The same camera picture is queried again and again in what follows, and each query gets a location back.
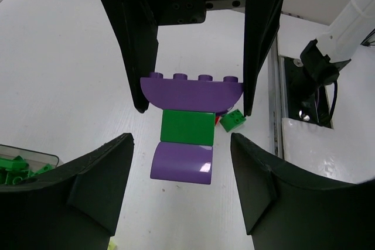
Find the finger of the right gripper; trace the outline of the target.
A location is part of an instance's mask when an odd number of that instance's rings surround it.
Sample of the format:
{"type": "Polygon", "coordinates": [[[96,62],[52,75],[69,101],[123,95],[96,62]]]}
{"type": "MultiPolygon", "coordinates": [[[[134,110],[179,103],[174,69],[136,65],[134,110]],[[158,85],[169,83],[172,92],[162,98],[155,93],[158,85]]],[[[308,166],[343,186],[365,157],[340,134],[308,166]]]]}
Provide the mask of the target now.
{"type": "Polygon", "coordinates": [[[149,102],[140,79],[155,70],[158,25],[147,0],[101,0],[120,46],[135,109],[144,113],[149,102]]]}
{"type": "Polygon", "coordinates": [[[253,111],[259,72],[277,35],[283,0],[246,0],[243,54],[244,115],[253,111]]]}

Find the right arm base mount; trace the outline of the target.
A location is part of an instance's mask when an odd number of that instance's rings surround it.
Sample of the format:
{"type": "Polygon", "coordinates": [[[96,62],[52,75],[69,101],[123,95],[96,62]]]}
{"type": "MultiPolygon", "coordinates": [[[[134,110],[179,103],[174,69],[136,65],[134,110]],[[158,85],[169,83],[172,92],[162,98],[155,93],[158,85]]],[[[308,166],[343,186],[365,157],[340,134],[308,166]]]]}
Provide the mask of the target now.
{"type": "Polygon", "coordinates": [[[299,59],[282,56],[281,67],[286,117],[332,129],[331,102],[326,87],[316,88],[304,80],[304,68],[299,59]]]}

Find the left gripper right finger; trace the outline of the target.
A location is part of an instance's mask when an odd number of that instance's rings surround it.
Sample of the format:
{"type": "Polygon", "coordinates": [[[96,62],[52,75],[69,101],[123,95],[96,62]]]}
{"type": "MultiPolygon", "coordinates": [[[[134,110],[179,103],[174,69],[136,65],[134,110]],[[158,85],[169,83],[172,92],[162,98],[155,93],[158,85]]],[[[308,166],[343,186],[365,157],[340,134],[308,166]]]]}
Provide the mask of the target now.
{"type": "Polygon", "coordinates": [[[240,133],[231,159],[255,249],[373,249],[374,181],[346,183],[281,159],[240,133]]]}

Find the green block from stack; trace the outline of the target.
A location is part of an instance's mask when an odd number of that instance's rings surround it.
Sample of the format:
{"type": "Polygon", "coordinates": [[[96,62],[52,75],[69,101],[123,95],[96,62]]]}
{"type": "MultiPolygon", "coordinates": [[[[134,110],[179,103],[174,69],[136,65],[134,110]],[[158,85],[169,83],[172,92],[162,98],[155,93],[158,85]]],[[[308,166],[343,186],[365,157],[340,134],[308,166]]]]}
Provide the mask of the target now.
{"type": "Polygon", "coordinates": [[[165,109],[162,113],[162,142],[213,146],[215,113],[165,109]]]}

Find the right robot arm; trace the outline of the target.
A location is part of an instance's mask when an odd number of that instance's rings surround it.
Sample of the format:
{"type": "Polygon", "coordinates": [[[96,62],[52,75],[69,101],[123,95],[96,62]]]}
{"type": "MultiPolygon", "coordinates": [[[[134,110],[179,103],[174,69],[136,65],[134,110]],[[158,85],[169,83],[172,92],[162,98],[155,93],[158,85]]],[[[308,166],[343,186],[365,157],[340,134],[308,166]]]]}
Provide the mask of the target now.
{"type": "MultiPolygon", "coordinates": [[[[243,99],[251,115],[258,74],[279,29],[283,0],[101,0],[120,46],[135,108],[222,113],[243,99]],[[164,78],[155,71],[160,26],[203,23],[209,9],[245,8],[243,79],[214,81],[201,75],[164,78]]],[[[327,31],[301,53],[302,70],[292,82],[304,100],[334,83],[374,29],[374,0],[350,0],[327,31]]]]}

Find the purple lego stack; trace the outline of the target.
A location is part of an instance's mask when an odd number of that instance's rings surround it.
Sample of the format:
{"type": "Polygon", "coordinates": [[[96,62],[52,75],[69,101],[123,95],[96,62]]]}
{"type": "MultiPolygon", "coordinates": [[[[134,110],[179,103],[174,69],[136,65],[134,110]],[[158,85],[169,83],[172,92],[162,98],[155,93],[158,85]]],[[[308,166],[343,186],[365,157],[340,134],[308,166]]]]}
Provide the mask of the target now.
{"type": "Polygon", "coordinates": [[[197,80],[189,80],[181,73],[172,78],[151,73],[149,77],[142,77],[140,83],[145,98],[160,109],[222,113],[230,109],[243,93],[242,83],[233,76],[214,81],[212,76],[204,74],[197,80]]]}

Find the purple curved lego block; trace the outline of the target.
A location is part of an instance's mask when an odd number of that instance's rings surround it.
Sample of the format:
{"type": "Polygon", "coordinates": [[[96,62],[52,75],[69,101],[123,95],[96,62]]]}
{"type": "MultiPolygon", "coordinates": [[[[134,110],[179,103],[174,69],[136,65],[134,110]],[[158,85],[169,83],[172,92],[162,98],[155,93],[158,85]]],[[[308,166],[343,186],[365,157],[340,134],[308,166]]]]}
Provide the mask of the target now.
{"type": "Polygon", "coordinates": [[[211,146],[159,142],[155,149],[150,178],[210,185],[212,161],[211,146]]]}

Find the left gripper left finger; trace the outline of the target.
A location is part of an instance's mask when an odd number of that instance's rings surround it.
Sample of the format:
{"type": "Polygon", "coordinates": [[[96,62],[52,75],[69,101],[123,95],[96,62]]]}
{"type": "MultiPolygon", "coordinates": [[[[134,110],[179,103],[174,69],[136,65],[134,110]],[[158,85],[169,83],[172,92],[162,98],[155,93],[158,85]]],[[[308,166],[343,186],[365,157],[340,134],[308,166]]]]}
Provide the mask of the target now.
{"type": "Polygon", "coordinates": [[[55,169],[1,186],[2,249],[107,249],[134,152],[124,133],[55,169]]]}

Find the yellow lego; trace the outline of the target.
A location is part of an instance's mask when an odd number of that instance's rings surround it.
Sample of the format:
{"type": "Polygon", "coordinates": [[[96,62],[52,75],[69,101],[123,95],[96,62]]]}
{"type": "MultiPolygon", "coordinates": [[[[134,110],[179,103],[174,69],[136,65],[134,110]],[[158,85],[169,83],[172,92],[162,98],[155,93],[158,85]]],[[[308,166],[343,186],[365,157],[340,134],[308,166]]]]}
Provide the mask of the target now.
{"type": "Polygon", "coordinates": [[[108,243],[107,250],[116,250],[116,249],[117,249],[116,243],[113,240],[110,240],[109,243],[108,243]]]}

